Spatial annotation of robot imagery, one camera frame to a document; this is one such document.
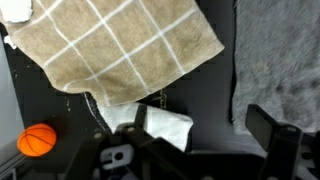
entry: checkered towel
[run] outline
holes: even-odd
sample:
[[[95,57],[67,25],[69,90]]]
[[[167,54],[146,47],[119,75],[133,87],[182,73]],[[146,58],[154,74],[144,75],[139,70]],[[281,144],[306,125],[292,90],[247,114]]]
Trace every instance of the checkered towel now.
[[[222,51],[193,0],[33,0],[13,42],[68,93],[100,106],[136,101]]]

